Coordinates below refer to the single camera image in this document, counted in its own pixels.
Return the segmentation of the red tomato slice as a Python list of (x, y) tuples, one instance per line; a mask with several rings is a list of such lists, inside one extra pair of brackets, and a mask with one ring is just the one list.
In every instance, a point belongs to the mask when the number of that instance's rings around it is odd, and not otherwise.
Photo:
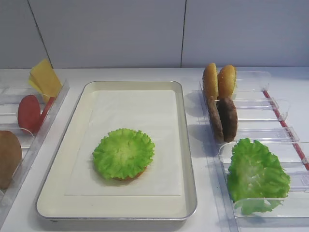
[(18, 107), (19, 127), (26, 129), (24, 132), (36, 133), (38, 122), (41, 116), (41, 109), (38, 99), (34, 95), (25, 96)]

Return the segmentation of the green lettuce leaf on bun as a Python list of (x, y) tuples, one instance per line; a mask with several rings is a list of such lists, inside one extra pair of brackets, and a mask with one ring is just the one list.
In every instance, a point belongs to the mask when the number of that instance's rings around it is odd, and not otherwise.
[(94, 149), (94, 168), (105, 179), (134, 177), (153, 161), (154, 150), (151, 138), (140, 130), (113, 130)]

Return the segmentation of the left brown meat patty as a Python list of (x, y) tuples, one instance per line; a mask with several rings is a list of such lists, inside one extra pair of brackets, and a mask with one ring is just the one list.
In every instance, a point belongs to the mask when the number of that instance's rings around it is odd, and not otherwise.
[(214, 131), (214, 137), (217, 142), (222, 143), (224, 141), (223, 128), (213, 96), (208, 98), (207, 103), (209, 117)]

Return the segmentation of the brown meat patty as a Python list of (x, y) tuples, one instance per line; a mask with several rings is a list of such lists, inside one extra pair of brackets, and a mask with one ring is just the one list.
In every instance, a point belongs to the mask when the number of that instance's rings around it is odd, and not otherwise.
[(209, 117), (214, 131), (214, 137), (217, 142), (222, 143), (224, 141), (223, 128), (213, 96), (208, 98), (207, 103)]
[(231, 142), (236, 137), (238, 116), (234, 102), (230, 97), (219, 99), (217, 104), (225, 142)]

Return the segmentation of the bottom bun under lettuce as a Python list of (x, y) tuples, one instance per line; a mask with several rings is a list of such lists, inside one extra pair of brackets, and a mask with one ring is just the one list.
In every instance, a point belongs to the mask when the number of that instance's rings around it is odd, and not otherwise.
[(147, 167), (145, 167), (141, 172), (139, 172), (138, 174), (136, 174), (134, 177), (130, 177), (130, 176), (127, 176), (127, 177), (125, 177), (125, 178), (114, 177), (114, 179), (119, 180), (119, 181), (128, 181), (128, 180), (132, 180), (132, 179), (138, 178), (140, 175), (142, 175), (142, 174), (145, 172), (146, 169), (147, 169)]

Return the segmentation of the right brown meat patty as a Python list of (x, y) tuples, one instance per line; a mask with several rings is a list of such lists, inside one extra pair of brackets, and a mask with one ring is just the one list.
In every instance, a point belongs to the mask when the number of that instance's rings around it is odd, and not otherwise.
[(225, 142), (231, 142), (236, 137), (238, 116), (234, 102), (230, 97), (219, 99), (217, 104)]

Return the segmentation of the yellow cheese slices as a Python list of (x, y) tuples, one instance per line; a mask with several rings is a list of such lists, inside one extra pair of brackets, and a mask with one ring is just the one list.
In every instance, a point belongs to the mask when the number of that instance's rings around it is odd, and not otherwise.
[(31, 69), (28, 83), (43, 94), (45, 103), (48, 103), (51, 97), (56, 97), (62, 88), (60, 80), (47, 59), (43, 59)]

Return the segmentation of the green lettuce leaf in rack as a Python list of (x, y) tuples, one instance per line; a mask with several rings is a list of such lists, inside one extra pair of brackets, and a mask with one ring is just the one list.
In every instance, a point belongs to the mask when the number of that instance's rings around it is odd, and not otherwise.
[(271, 212), (288, 196), (290, 177), (267, 146), (246, 138), (232, 148), (227, 187), (243, 215)]

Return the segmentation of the white paper tray liner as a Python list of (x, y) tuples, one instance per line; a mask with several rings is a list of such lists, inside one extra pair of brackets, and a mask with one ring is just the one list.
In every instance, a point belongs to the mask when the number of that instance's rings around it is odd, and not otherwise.
[[(183, 181), (175, 92), (101, 90), (93, 93), (93, 100), (67, 194), (179, 196)], [(140, 130), (155, 145), (152, 163), (130, 181), (106, 180), (94, 170), (92, 162), (92, 153), (101, 139), (119, 128)]]

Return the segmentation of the left bun half in rack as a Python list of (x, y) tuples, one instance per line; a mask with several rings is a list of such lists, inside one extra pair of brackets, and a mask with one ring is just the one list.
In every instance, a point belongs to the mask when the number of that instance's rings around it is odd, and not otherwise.
[(207, 99), (213, 97), (215, 100), (218, 98), (218, 77), (215, 63), (210, 63), (203, 71), (203, 91)]

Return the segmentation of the bun half in rack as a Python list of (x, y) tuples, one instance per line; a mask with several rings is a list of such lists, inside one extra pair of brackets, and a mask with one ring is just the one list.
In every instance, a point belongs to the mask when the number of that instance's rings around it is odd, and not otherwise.
[(218, 73), (218, 98), (231, 97), (236, 85), (236, 68), (233, 65), (224, 66)]
[(210, 63), (203, 71), (203, 91), (207, 99), (213, 97), (215, 100), (218, 98), (218, 77), (215, 63)]

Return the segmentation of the right bun half in rack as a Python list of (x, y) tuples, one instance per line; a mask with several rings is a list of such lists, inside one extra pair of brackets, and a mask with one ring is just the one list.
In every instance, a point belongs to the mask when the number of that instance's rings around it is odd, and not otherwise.
[(218, 73), (218, 98), (231, 97), (236, 85), (236, 68), (233, 65), (224, 66)]

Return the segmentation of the right clear acrylic rack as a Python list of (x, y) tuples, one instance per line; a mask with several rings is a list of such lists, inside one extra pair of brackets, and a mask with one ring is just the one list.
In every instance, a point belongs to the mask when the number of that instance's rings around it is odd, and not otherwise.
[[(206, 159), (214, 185), (216, 212), (223, 232), (248, 232), (252, 228), (307, 228), (309, 226), (309, 144), (299, 139), (286, 124), (290, 103), (269, 93), (267, 72), (238, 72), (233, 94), (238, 115), (238, 129), (232, 142), (218, 142), (209, 120), (206, 98), (199, 91), (206, 129)], [(290, 177), (290, 191), (283, 199), (242, 199), (234, 202), (227, 189), (227, 174), (232, 149), (249, 138), (266, 145), (277, 155)]]

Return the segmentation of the clear acrylic rack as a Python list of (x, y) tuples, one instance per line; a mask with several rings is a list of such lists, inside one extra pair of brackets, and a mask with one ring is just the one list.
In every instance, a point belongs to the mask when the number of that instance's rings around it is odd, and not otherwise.
[[(50, 99), (47, 106), (41, 93), (36, 92), (32, 88), (26, 87), (10, 87), (4, 84), (0, 85), (0, 129), (3, 131), (11, 131), (14, 133), (21, 145), (22, 159), (17, 166), (12, 180), (7, 189), (0, 191), (0, 224), (2, 225), (21, 189), (23, 182), (32, 167), (32, 164), (48, 134), (55, 117), (67, 95), (69, 84), (65, 81), (62, 85), (58, 96)], [(34, 95), (40, 104), (41, 112), (46, 112), (46, 117), (42, 121), (40, 130), (33, 134), (26, 133), (18, 125), (17, 114), (21, 100), (27, 95)]]
[[(232, 142), (218, 142), (209, 120), (206, 98), (199, 91), (206, 129), (206, 159), (214, 185), (216, 212), (223, 232), (248, 232), (252, 228), (307, 228), (309, 226), (309, 144), (299, 139), (286, 124), (290, 103), (269, 93), (267, 72), (238, 72), (233, 94), (238, 115), (238, 129)], [(266, 145), (277, 155), (290, 177), (290, 191), (283, 199), (242, 199), (234, 202), (227, 189), (227, 174), (232, 149), (249, 138)]]

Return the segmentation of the metal baking tray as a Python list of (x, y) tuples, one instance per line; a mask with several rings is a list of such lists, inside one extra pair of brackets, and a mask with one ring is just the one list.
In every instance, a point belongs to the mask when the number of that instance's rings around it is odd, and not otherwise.
[[(80, 143), (93, 109), (93, 93), (101, 90), (172, 90), (176, 94), (181, 149), (182, 192), (179, 196), (68, 195), (67, 187)], [(197, 207), (182, 86), (174, 81), (95, 81), (85, 85), (36, 202), (48, 219), (184, 220)]]

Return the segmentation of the left clear acrylic rack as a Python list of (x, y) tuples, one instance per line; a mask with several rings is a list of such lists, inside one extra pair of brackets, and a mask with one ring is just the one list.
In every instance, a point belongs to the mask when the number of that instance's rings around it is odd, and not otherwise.
[[(10, 87), (4, 84), (0, 85), (0, 129), (3, 131), (11, 131), (14, 133), (21, 145), (22, 159), (17, 166), (12, 180), (7, 189), (0, 191), (0, 224), (2, 225), (21, 189), (23, 182), (32, 167), (32, 164), (48, 134), (55, 117), (67, 95), (69, 84), (65, 81), (62, 85), (58, 96), (50, 99), (47, 106), (41, 93), (36, 92), (32, 88), (26, 87)], [(21, 100), (27, 95), (34, 95), (40, 104), (41, 112), (46, 112), (46, 117), (42, 121), (40, 130), (33, 134), (26, 133), (18, 125), (17, 114)]]

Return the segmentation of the brown bun in left rack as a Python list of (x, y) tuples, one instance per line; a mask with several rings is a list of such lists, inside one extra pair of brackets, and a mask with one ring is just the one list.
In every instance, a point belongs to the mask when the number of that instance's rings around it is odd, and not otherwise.
[(10, 131), (0, 131), (0, 188), (7, 189), (22, 159), (18, 138)]

